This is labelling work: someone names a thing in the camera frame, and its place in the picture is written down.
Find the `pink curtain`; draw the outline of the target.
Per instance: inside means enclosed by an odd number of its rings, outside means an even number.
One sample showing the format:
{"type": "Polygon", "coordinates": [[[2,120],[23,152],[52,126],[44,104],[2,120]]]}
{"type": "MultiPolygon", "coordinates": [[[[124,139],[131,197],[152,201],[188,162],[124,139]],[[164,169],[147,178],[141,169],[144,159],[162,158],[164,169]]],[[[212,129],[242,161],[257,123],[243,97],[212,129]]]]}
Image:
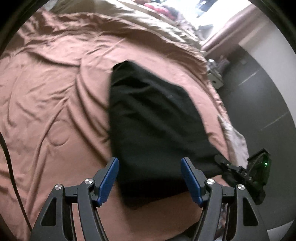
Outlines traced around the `pink curtain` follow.
{"type": "Polygon", "coordinates": [[[244,37],[251,33],[261,17],[263,12],[255,5],[249,5],[227,21],[221,30],[201,46],[201,50],[211,58],[227,56],[244,37]]]}

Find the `beige duvet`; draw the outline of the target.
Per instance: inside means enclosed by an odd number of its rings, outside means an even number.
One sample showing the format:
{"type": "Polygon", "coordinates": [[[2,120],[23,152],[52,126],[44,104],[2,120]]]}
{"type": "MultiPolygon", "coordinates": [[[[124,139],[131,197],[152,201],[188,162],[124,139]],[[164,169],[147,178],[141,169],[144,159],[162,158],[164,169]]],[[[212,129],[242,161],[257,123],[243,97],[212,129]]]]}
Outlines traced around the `beige duvet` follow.
{"type": "Polygon", "coordinates": [[[120,18],[142,26],[171,41],[201,49],[198,37],[179,27],[165,16],[129,1],[56,1],[51,11],[55,14],[98,13],[120,18]]]}

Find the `brown bed blanket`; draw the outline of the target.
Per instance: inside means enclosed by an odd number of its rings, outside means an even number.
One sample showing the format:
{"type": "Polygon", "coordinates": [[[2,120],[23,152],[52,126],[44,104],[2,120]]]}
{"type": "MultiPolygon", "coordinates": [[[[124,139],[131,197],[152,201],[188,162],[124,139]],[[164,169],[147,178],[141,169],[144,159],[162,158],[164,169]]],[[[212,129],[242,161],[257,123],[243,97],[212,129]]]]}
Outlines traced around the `brown bed blanket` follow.
{"type": "MultiPolygon", "coordinates": [[[[1,56],[1,132],[21,196],[1,157],[1,215],[17,240],[29,239],[28,225],[55,184],[77,185],[113,156],[111,73],[124,61],[182,87],[210,143],[228,157],[218,121],[227,113],[198,50],[117,18],[37,11],[1,56]]],[[[98,212],[109,240],[168,240],[196,224],[202,210],[188,191],[131,208],[117,182],[98,212]]]]}

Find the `black garment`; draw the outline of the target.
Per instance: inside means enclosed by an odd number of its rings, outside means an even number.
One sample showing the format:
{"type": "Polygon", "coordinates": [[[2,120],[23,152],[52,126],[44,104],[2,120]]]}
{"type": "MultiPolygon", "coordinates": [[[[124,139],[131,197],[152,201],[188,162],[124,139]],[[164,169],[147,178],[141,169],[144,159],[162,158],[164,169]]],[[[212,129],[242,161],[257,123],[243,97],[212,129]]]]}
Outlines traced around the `black garment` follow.
{"type": "Polygon", "coordinates": [[[188,93],[134,62],[112,69],[109,124],[119,191],[128,207],[186,192],[184,157],[208,178],[222,174],[214,160],[219,151],[188,93]]]}

